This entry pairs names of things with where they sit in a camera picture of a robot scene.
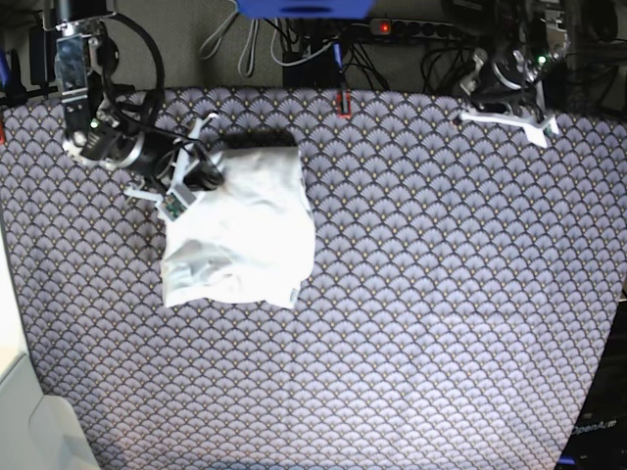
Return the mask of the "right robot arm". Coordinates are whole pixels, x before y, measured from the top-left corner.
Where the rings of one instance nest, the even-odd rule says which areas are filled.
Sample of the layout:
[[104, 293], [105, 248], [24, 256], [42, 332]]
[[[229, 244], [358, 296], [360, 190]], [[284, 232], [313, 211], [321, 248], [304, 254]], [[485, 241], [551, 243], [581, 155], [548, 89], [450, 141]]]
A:
[[[161, 129], [157, 117], [166, 98], [165, 65], [152, 36], [119, 13], [114, 1], [46, 1], [43, 28], [56, 31], [55, 75], [66, 129], [63, 149], [77, 163], [123, 170], [139, 177], [123, 193], [152, 203], [166, 221], [180, 218], [223, 181], [218, 163], [200, 139], [216, 114], [198, 118], [180, 134]], [[147, 46], [155, 66], [155, 87], [141, 104], [121, 102], [128, 87], [113, 81], [120, 62], [106, 22], [134, 31]]]

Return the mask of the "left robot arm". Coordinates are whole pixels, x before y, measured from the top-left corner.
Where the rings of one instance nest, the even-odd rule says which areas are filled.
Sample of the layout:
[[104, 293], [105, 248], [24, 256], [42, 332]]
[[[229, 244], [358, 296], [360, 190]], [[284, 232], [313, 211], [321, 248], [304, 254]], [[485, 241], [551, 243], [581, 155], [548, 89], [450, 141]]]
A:
[[477, 41], [458, 87], [466, 103], [459, 122], [521, 129], [546, 148], [559, 135], [546, 106], [543, 80], [569, 48], [558, 1], [446, 1], [454, 26]]

